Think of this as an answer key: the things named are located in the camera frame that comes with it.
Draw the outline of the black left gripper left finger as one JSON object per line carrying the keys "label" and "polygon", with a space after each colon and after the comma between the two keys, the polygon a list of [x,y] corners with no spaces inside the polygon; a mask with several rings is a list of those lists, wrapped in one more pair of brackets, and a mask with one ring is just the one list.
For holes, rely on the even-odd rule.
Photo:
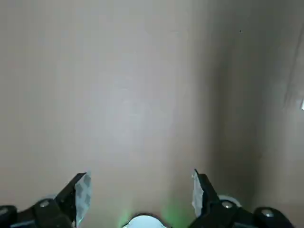
{"label": "black left gripper left finger", "polygon": [[28,209],[1,205],[2,228],[77,228],[92,203],[90,172],[78,173],[54,197],[46,197]]}

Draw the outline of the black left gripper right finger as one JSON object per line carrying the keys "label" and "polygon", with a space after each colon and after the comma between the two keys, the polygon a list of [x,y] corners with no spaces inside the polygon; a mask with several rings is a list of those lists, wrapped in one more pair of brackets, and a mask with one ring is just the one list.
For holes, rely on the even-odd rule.
{"label": "black left gripper right finger", "polygon": [[206,174],[193,173],[192,206],[196,218],[191,228],[293,228],[279,210],[259,207],[249,212],[238,200],[218,195]]}

